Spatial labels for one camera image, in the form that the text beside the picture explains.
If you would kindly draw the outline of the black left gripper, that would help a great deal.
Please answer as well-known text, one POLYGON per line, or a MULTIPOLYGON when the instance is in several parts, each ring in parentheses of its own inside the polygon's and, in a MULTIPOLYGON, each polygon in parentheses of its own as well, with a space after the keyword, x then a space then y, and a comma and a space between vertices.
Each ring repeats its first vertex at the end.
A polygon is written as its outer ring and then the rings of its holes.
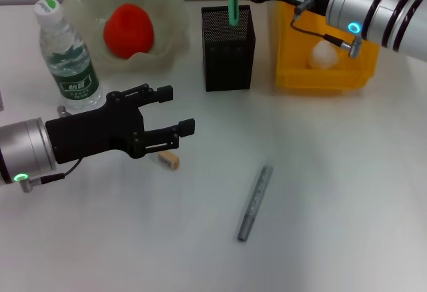
POLYGON ((180 138, 195 133, 195 120, 144 132, 139 111, 144 105, 172 99, 171 85, 153 89, 143 84, 121 93, 109 93, 98 109, 47 121, 45 127, 56 162, 68 163, 110 150, 123 151, 138 159, 177 149, 180 138))

